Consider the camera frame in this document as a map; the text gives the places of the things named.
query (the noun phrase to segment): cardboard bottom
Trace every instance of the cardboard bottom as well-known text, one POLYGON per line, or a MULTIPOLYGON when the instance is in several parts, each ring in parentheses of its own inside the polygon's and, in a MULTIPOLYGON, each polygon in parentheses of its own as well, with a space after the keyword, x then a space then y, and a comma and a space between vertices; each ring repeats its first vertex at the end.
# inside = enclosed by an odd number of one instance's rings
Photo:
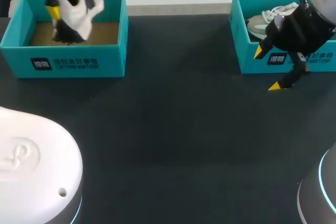
MULTIPOLYGON (((53 41, 52 23, 37 23, 29 46, 64 46, 64 43, 53 41)), ((92 31, 89 39, 76 46, 99 46, 118 44, 119 23, 92 23, 92 31)))

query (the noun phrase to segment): logo on robot base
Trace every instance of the logo on robot base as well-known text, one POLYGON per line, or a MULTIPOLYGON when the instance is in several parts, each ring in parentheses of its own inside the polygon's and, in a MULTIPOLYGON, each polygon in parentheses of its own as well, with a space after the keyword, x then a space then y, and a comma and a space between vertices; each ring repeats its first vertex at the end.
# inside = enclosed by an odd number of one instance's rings
POLYGON ((0 181, 20 180, 40 161, 38 146, 25 137, 0 138, 0 181))

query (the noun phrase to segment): printed logo on box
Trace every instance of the printed logo on box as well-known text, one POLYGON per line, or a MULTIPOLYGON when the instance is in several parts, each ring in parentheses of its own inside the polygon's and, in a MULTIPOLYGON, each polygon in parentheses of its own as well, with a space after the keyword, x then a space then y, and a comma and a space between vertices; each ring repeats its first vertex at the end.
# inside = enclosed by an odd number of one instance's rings
POLYGON ((54 66, 57 70, 64 69, 99 69, 98 60, 92 59, 54 59, 54 66))
POLYGON ((52 70, 53 69, 47 58, 31 58, 30 60, 35 70, 52 70))
POLYGON ((286 61, 286 52, 273 52, 268 58, 267 65, 283 65, 286 61))
POLYGON ((305 56, 307 63, 328 63, 333 57, 333 52, 315 52, 313 54, 308 54, 305 56))

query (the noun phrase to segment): small hole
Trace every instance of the small hole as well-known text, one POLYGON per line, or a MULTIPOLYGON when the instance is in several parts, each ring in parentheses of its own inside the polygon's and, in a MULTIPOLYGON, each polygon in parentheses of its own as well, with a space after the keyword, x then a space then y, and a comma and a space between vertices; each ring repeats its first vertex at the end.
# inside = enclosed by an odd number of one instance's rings
POLYGON ((67 196, 67 191, 64 188, 59 188, 58 189, 58 194, 59 194, 59 196, 64 198, 64 197, 67 196))

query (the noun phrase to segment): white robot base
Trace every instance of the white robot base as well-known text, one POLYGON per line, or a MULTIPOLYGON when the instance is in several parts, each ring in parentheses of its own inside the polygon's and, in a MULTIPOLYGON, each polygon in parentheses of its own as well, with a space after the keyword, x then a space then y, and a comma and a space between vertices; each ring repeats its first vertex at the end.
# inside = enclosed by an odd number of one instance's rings
POLYGON ((0 107, 0 223, 79 224, 82 170, 62 126, 0 107))
POLYGON ((303 224, 336 223, 336 145, 301 182, 297 205, 303 224))

